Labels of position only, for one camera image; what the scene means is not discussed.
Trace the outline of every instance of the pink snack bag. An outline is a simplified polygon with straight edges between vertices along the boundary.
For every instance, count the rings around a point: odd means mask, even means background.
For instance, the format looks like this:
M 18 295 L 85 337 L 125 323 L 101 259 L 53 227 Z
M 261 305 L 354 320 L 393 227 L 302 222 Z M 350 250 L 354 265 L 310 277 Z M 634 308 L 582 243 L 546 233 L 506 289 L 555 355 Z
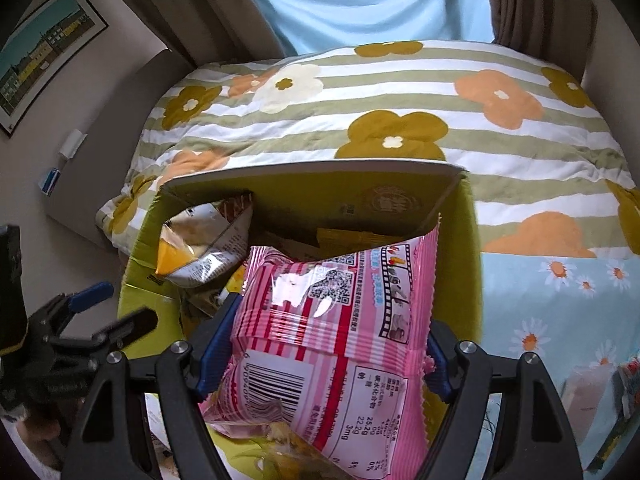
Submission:
M 248 426 L 285 420 L 354 477 L 413 479 L 427 453 L 437 241 L 436 227 L 312 263 L 253 247 L 233 356 L 206 421 L 247 436 Z

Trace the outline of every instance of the brown flower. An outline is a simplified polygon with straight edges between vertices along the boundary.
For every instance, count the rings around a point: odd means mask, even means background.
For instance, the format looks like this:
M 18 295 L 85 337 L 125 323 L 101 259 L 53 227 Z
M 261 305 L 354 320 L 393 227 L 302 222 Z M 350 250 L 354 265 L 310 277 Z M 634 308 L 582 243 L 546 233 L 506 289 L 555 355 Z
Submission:
M 454 83 L 462 98 L 484 105 L 487 120 L 508 130 L 517 130 L 524 119 L 541 119 L 543 109 L 517 81 L 497 70 L 481 70 Z
M 549 89 L 562 102 L 574 108 L 584 108 L 585 106 L 595 108 L 591 99 L 580 87 L 580 83 L 571 74 L 564 70 L 545 66 L 542 69 L 542 75 L 549 79 Z
M 420 41 L 389 41 L 357 46 L 354 50 L 360 57 L 383 57 L 388 54 L 410 56 L 420 52 L 424 45 Z
M 133 179 L 129 195 L 121 197 L 116 204 L 116 209 L 113 210 L 113 217 L 107 224 L 109 234 L 119 235 L 124 232 L 136 215 L 138 198 L 151 187 L 155 179 L 155 175 L 145 176 L 143 174 L 139 174 Z
M 262 75 L 247 74 L 236 76 L 231 80 L 229 97 L 238 97 L 249 92 L 255 92 L 276 72 L 277 70 L 274 69 L 267 70 L 267 72 L 264 72 Z
M 183 123 L 195 117 L 201 111 L 209 108 L 213 99 L 220 95 L 222 86 L 206 89 L 204 86 L 185 86 L 180 93 L 171 99 L 164 109 L 162 127 L 170 130 L 176 124 Z
M 447 135 L 441 118 L 426 112 L 399 117 L 389 110 L 374 110 L 350 124 L 350 142 L 341 146 L 335 158 L 402 157 L 445 160 L 434 141 Z
M 182 150 L 174 155 L 162 177 L 158 181 L 158 187 L 162 186 L 174 176 L 183 176 L 199 171 L 219 170 L 228 163 L 228 156 L 219 148 L 211 148 L 206 152 L 196 154 L 189 150 Z
M 492 240 L 485 244 L 482 250 L 485 253 L 524 256 L 596 257 L 584 247 L 582 230 L 576 221 L 556 211 L 530 216 L 518 226 L 513 235 Z
M 610 180 L 606 182 L 620 204 L 618 219 L 626 243 L 633 254 L 640 254 L 640 190 L 637 187 L 625 189 Z

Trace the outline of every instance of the framed picture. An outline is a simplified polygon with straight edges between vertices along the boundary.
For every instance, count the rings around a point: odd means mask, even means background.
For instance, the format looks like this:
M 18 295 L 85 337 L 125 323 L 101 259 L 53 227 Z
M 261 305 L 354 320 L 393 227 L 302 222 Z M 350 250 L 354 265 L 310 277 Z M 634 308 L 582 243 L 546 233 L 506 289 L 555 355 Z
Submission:
M 47 0 L 0 51 L 0 126 L 11 137 L 47 83 L 107 28 L 88 0 Z

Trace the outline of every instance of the striped bedding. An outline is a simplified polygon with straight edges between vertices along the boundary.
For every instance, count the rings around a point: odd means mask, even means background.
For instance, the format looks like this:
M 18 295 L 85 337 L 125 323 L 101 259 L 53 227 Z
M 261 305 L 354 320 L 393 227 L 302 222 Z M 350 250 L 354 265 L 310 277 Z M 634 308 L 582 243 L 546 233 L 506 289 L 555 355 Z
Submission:
M 360 156 L 466 168 L 485 252 L 640 253 L 640 192 L 579 84 L 546 62 L 461 41 L 194 70 L 151 111 L 122 192 L 97 223 L 129 253 L 173 176 Z

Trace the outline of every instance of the blue gripper pad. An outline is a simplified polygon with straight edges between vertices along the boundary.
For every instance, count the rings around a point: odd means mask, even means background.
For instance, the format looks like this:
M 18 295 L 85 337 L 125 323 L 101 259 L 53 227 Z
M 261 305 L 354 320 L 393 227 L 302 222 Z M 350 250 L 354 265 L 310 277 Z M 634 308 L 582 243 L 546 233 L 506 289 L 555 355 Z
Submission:
M 427 337 L 427 354 L 435 361 L 436 369 L 424 377 L 424 383 L 430 392 L 440 397 L 442 402 L 450 404 L 454 396 L 453 387 L 449 383 L 449 366 L 444 352 L 438 346 L 435 337 L 429 333 Z
M 241 301 L 240 294 L 229 294 L 216 315 L 202 322 L 190 339 L 194 347 L 191 371 L 198 380 L 194 390 L 201 401 L 218 389 L 231 359 L 231 330 Z
M 74 314 L 84 312 L 92 306 L 108 300 L 111 296 L 113 296 L 113 285 L 109 282 L 99 282 L 69 296 L 68 309 Z

